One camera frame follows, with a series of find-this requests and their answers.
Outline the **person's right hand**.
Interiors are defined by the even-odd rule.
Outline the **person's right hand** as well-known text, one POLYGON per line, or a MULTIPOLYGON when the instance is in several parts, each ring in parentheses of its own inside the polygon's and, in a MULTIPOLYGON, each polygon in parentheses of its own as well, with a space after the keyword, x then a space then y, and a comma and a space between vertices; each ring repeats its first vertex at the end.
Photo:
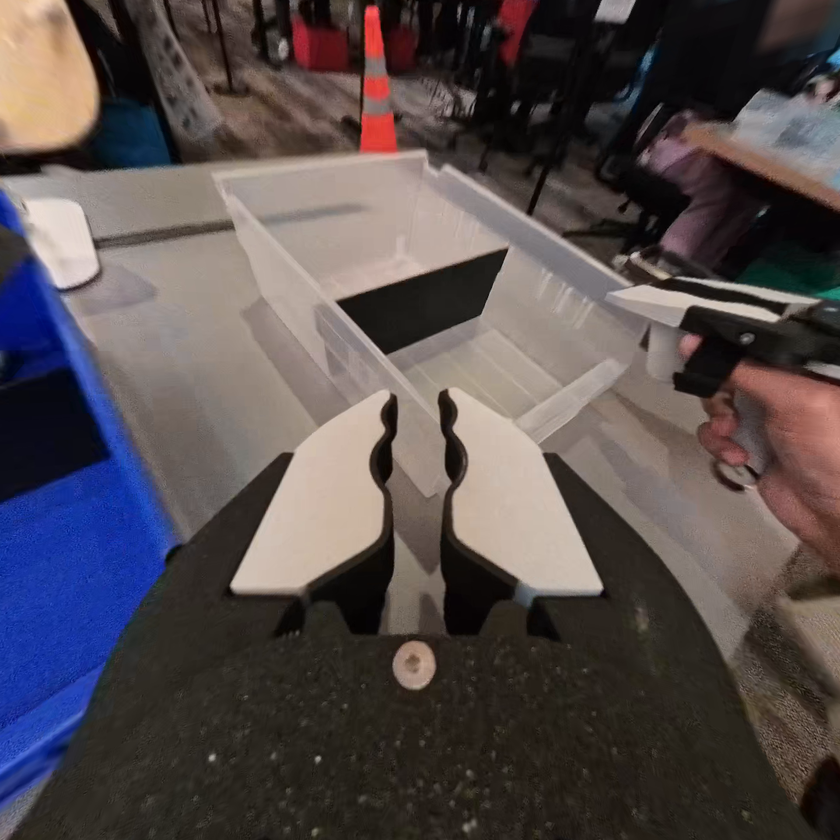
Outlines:
POLYGON ((772 454, 757 484, 763 503, 838 576, 838 385, 752 360, 740 362, 720 391, 701 401, 707 420, 697 431, 701 446, 729 466, 749 460, 734 439, 741 419, 733 401, 737 394, 763 410, 763 435, 772 454))

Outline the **grey perforated panel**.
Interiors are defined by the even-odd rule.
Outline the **grey perforated panel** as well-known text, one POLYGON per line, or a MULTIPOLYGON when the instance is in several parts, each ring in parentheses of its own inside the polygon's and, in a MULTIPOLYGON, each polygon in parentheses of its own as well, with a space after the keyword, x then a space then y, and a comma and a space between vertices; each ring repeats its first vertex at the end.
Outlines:
POLYGON ((176 36, 163 2, 127 1, 125 6, 182 157, 209 161, 224 118, 176 36))

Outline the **green storage bin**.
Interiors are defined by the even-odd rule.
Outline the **green storage bin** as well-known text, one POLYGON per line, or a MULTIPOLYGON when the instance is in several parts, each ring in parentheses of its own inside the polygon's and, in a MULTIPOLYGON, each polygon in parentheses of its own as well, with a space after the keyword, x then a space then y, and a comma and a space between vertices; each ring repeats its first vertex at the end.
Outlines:
POLYGON ((839 301, 838 262, 810 253, 793 252, 759 257, 737 277, 736 282, 839 301))

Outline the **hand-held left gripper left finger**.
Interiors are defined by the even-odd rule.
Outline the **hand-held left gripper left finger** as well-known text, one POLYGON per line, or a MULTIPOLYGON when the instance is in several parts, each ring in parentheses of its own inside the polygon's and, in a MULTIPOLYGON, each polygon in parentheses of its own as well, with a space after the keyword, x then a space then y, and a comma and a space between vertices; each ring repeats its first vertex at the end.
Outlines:
POLYGON ((297 447, 230 582, 234 595, 314 595, 392 536, 396 423, 396 396, 380 390, 297 447))

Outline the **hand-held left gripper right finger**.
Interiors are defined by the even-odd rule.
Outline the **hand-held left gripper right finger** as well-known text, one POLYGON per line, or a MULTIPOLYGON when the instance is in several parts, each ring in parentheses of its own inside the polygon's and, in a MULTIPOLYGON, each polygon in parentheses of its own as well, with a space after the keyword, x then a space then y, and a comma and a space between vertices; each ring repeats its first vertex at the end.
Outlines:
POLYGON ((438 396, 449 487, 441 569, 447 594, 597 597, 604 584, 540 446, 458 387, 438 396))

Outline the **grey work table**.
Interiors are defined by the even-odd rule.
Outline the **grey work table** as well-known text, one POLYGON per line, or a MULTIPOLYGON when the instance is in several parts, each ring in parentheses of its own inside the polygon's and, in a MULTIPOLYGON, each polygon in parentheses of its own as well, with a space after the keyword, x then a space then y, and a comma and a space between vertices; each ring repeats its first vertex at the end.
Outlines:
POLYGON ((699 151, 838 214, 838 111, 761 90, 730 122, 692 121, 682 137, 699 151))

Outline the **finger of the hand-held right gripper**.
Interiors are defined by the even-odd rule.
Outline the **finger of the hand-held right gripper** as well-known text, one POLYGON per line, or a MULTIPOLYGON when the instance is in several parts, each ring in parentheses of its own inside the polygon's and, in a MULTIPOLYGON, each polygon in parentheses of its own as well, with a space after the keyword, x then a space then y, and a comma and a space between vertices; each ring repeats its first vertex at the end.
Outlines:
POLYGON ((761 309, 807 309, 820 303, 819 298, 710 278, 673 276, 659 280, 658 288, 693 298, 761 309))
POLYGON ((610 292, 607 300, 648 322, 647 372, 660 382, 672 382, 674 374, 681 372, 685 364, 679 345, 688 333, 681 323, 689 308, 697 306, 763 322, 776 322, 789 312, 789 309, 761 309, 699 299, 659 289, 657 282, 610 292))

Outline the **blue plastic bin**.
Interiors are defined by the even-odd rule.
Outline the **blue plastic bin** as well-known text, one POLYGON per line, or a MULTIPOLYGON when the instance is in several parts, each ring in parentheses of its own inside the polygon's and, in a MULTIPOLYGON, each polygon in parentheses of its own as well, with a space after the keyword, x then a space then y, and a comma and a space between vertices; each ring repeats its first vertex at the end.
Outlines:
POLYGON ((70 369, 109 457, 1 502, 1 802, 49 776, 176 546, 95 353, 2 195, 2 385, 70 369))

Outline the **wooden book stand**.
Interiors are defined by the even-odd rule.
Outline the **wooden book stand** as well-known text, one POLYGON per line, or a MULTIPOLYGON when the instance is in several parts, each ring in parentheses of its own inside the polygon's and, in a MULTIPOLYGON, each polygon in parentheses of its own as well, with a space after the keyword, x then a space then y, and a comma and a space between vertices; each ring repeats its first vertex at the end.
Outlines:
MULTIPOLYGON (((98 80, 67 2, 1 2, 2 158, 39 157, 75 148, 96 124, 98 80)), ((100 274, 90 227, 70 200, 33 201, 2 191, 23 237, 58 291, 100 274)))

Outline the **red crate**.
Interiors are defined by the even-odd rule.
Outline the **red crate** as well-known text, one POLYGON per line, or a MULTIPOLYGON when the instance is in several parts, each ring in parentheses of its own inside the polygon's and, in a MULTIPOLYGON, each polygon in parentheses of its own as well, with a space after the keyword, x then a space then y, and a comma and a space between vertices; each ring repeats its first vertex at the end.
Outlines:
POLYGON ((347 72, 350 69, 349 41, 345 30, 316 27, 299 15, 291 18, 295 61, 305 70, 347 72))

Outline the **pink cloth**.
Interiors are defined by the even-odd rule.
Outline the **pink cloth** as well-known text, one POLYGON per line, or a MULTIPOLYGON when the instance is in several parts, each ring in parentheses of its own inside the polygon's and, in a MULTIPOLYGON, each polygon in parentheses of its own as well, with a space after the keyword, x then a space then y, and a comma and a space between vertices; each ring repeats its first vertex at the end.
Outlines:
POLYGON ((644 144, 635 162, 651 175, 662 177, 687 198, 688 205, 668 224, 658 241, 661 248, 707 268, 722 257, 719 224, 730 202, 730 184, 712 156, 684 137, 697 113, 677 111, 644 144))

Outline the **orange traffic cone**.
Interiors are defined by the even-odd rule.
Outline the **orange traffic cone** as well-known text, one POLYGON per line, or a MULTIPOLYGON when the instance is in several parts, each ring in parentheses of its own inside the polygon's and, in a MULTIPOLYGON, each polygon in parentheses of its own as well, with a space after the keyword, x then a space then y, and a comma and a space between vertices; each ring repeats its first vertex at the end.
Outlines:
POLYGON ((364 9, 364 66, 361 77, 360 152, 389 154, 397 151, 396 123, 390 80, 385 64, 380 11, 375 4, 364 9))

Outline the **clear plastic bin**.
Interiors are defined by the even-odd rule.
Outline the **clear plastic bin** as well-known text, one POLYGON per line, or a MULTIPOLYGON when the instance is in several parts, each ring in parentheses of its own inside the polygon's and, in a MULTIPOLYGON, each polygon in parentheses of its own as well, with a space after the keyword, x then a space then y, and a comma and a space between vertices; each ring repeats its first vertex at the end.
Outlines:
POLYGON ((643 321, 607 303, 611 268, 423 151, 290 159, 214 175, 262 298, 351 404, 394 394, 394 457, 444 483, 438 394, 458 387, 537 444, 624 374, 643 321), (477 318, 390 354, 338 306, 508 248, 477 318))

